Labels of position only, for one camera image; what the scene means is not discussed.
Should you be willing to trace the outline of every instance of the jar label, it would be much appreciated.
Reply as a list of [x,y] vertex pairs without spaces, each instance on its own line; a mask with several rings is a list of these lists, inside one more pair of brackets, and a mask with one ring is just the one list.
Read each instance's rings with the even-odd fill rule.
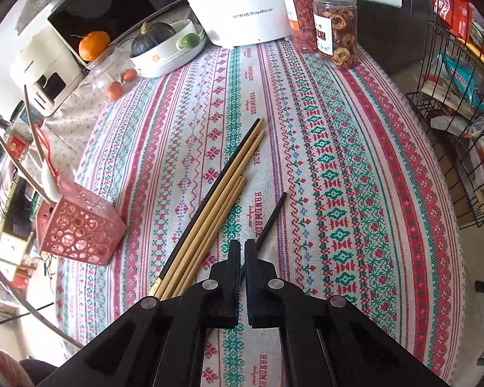
[[296,6],[294,0],[284,0],[285,10],[287,10],[288,24],[292,30],[299,32],[298,14],[296,13]]
[[332,20],[314,14],[314,22],[318,49],[325,54],[333,55]]

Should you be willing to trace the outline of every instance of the tablecloth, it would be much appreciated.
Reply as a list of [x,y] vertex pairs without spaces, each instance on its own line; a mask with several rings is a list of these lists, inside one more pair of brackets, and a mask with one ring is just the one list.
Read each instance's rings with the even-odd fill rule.
[[[107,103],[94,90],[89,74],[61,106],[45,118],[41,129],[50,142],[50,159],[61,173],[74,179],[91,133]],[[41,184],[41,166],[34,144],[27,150],[22,165]]]
[[[257,117],[267,135],[197,279],[231,239],[257,237],[286,191],[261,257],[305,293],[345,296],[448,381],[465,293],[452,203],[406,99],[362,48],[348,71],[286,41],[209,45],[104,109],[77,181],[111,201],[128,230],[108,267],[61,261],[63,330],[89,342],[147,294]],[[238,327],[208,339],[203,385],[283,385],[277,330],[251,330],[244,292],[241,302]]]

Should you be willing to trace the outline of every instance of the black chopstick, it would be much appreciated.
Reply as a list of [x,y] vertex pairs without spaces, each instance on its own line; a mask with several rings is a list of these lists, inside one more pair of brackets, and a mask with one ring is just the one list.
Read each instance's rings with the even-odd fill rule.
[[[262,234],[259,235],[257,242],[256,242],[256,248],[257,248],[257,254],[262,248],[262,245],[265,242],[265,239],[267,238],[267,235],[271,231],[272,225],[276,221],[276,217],[281,211],[281,207],[285,203],[285,199],[287,199],[287,192],[283,192],[282,195],[280,196],[280,200],[277,202],[275,209],[272,210],[271,216],[265,223],[265,227],[262,230]],[[246,264],[242,265],[242,269],[240,270],[240,285],[244,283],[244,279],[246,278]]]
[[197,219],[199,218],[199,215],[201,215],[201,212],[203,211],[204,207],[206,206],[209,199],[212,197],[213,193],[215,192],[215,189],[217,189],[217,186],[219,186],[220,181],[222,180],[222,178],[226,174],[227,169],[230,168],[230,166],[233,163],[233,161],[235,160],[236,156],[239,154],[240,150],[242,150],[242,147],[244,146],[246,141],[249,139],[249,136],[253,132],[254,128],[257,127],[258,122],[260,122],[259,118],[256,121],[254,121],[253,125],[251,126],[251,128],[249,128],[249,131],[246,133],[243,140],[240,142],[237,149],[231,155],[230,159],[228,160],[228,162],[226,163],[226,165],[224,166],[224,168],[220,172],[220,174],[217,177],[217,179],[215,180],[214,184],[212,185],[212,187],[208,191],[207,195],[204,197],[203,201],[199,205],[199,208],[197,208],[197,211],[195,212],[191,221],[188,223],[185,230],[183,231],[183,234],[181,235],[181,237],[179,238],[179,240],[176,244],[176,247],[174,247],[174,250],[172,250],[172,253],[170,254],[169,258],[166,260],[166,263],[163,266],[163,269],[161,270],[161,272],[159,273],[158,278],[156,278],[156,281],[154,282],[154,284],[158,284],[158,286],[159,286],[159,284],[161,284],[161,281],[165,277],[166,273],[169,271],[169,268],[172,265],[172,262],[174,262],[174,259],[176,258],[176,256],[177,256],[179,250],[181,249],[181,247],[183,246],[183,243],[185,242],[186,238],[188,237],[188,234],[190,233],[190,231],[194,227]]

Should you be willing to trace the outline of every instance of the pumpkin stem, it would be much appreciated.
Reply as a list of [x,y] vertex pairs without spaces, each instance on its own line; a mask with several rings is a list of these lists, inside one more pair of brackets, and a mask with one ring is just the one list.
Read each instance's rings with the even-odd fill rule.
[[142,35],[145,35],[149,32],[149,27],[147,22],[143,22],[140,32]]

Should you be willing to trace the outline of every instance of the pink plastic basket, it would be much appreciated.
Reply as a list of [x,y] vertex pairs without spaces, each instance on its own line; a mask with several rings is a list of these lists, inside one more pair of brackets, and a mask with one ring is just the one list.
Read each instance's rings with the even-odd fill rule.
[[127,230],[113,206],[62,173],[61,200],[36,214],[37,245],[45,252],[106,266]]

